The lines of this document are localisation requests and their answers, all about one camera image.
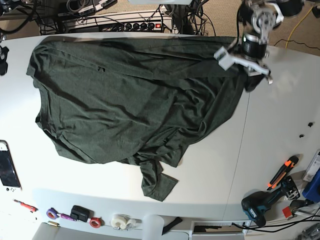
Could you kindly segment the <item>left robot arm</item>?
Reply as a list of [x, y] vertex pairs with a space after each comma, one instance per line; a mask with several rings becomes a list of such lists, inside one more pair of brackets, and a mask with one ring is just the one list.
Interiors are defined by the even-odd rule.
[[303, 0], [243, 0], [236, 14], [236, 27], [243, 25], [243, 33], [237, 30], [237, 37], [227, 51], [257, 63], [263, 67], [268, 57], [267, 45], [272, 31], [284, 18], [297, 16], [303, 9]]

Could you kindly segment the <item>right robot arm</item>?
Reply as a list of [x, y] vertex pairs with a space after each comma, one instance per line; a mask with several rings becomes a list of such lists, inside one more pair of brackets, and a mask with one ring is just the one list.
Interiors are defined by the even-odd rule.
[[[33, 20], [36, 13], [37, 7], [39, 5], [38, 0], [1, 0], [0, 1], [0, 17], [5, 16], [6, 20], [17, 20], [18, 13], [20, 12], [22, 16], [26, 16], [23, 22], [14, 29], [0, 29], [0, 42], [5, 40], [8, 35], [13, 35], [23, 29], [29, 22]], [[8, 71], [8, 53], [9, 48], [7, 46], [0, 46], [0, 75], [4, 76]]]

